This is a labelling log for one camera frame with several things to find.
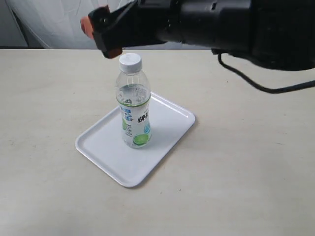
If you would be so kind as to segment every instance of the beige table surface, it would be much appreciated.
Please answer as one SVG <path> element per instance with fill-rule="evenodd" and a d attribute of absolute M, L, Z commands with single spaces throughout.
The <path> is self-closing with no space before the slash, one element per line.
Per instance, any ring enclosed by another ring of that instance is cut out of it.
<path fill-rule="evenodd" d="M 74 147 L 116 106 L 117 59 L 0 50 L 0 236 L 314 236 L 315 89 L 256 91 L 208 51 L 139 54 L 197 122 L 126 189 Z M 271 87 L 315 78 L 224 60 Z"/>

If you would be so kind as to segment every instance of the green lime graphic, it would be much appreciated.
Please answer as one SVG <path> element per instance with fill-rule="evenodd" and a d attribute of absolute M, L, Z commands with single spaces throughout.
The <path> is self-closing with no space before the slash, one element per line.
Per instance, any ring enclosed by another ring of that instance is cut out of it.
<path fill-rule="evenodd" d="M 127 124 L 126 124 L 126 121 L 123 119 L 123 130 L 126 130 L 127 129 Z"/>
<path fill-rule="evenodd" d="M 141 146 L 141 145 L 146 144 L 148 140 L 149 140 L 149 135 L 139 134 L 133 138 L 133 143 L 138 146 Z"/>

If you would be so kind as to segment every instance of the plastic water bottle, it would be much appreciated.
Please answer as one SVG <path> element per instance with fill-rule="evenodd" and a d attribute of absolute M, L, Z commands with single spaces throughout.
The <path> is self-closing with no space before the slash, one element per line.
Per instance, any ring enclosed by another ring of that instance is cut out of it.
<path fill-rule="evenodd" d="M 116 98 L 122 112 L 122 137 L 129 147 L 141 148 L 151 138 L 150 84 L 138 54 L 124 54 L 119 62 L 121 73 L 116 80 Z"/>

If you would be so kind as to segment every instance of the robotic arm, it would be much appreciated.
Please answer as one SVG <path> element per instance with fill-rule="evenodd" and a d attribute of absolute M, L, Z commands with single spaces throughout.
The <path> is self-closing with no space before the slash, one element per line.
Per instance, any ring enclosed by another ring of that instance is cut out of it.
<path fill-rule="evenodd" d="M 265 88 L 221 57 L 228 53 L 275 70 L 315 68 L 314 0 L 135 0 L 112 13 L 98 8 L 87 19 L 82 29 L 106 58 L 123 47 L 181 42 L 211 48 L 223 67 L 261 91 L 315 87 L 311 81 Z"/>

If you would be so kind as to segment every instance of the white tray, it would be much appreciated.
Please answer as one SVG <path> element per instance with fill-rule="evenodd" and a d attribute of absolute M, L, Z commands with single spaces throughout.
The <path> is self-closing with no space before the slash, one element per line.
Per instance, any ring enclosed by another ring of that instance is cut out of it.
<path fill-rule="evenodd" d="M 135 187 L 195 122 L 193 113 L 153 92 L 149 112 L 152 137 L 143 148 L 132 149 L 123 142 L 119 107 L 81 134 L 75 146 L 119 184 Z"/>

